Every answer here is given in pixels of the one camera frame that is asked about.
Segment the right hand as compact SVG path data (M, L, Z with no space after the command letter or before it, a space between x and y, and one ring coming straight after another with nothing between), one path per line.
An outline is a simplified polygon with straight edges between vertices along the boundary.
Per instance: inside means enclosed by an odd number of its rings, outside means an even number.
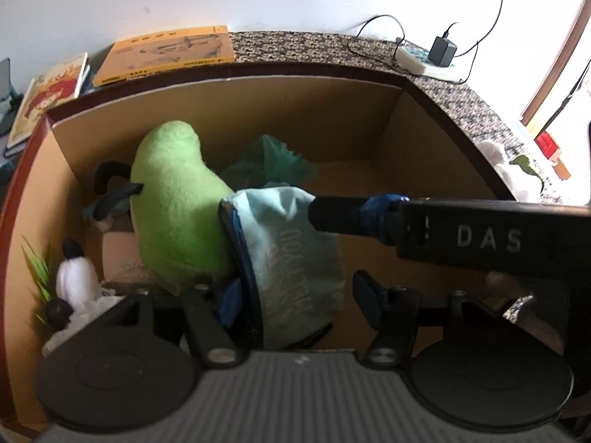
M556 353L563 355L565 344L559 332L534 311L536 302L533 293L523 287L516 277L500 272L486 276L487 287L496 295L516 300L509 309L509 319L537 338Z

